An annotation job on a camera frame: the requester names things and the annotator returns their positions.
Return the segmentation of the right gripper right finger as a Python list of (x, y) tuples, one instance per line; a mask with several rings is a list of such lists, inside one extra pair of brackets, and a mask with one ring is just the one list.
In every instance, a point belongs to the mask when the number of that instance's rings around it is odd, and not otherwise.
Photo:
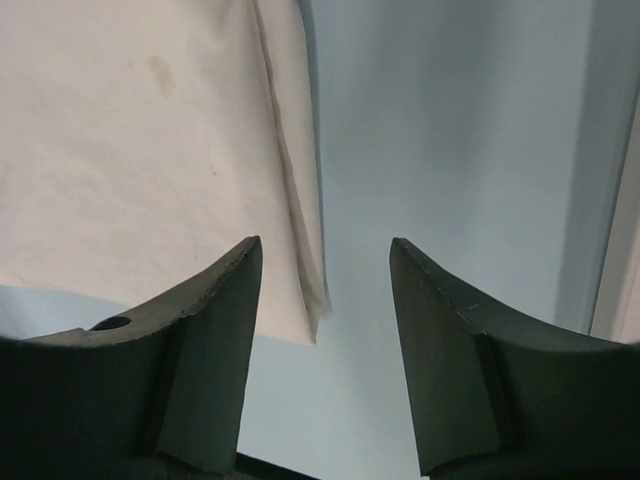
[(637, 345), (523, 314), (408, 240), (389, 262), (423, 477), (638, 477)]

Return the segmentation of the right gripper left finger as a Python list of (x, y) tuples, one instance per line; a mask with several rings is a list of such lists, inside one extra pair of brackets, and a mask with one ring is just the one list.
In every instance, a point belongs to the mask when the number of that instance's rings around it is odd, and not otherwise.
[(260, 239), (91, 329), (1, 341), (5, 479), (222, 479), (235, 466)]

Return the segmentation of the cream white t shirt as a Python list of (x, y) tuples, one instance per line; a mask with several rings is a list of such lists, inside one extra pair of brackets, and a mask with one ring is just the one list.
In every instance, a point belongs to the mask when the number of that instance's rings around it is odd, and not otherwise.
[(326, 291), (294, 1), (5, 1), (1, 281), (134, 306), (259, 236), (256, 331)]

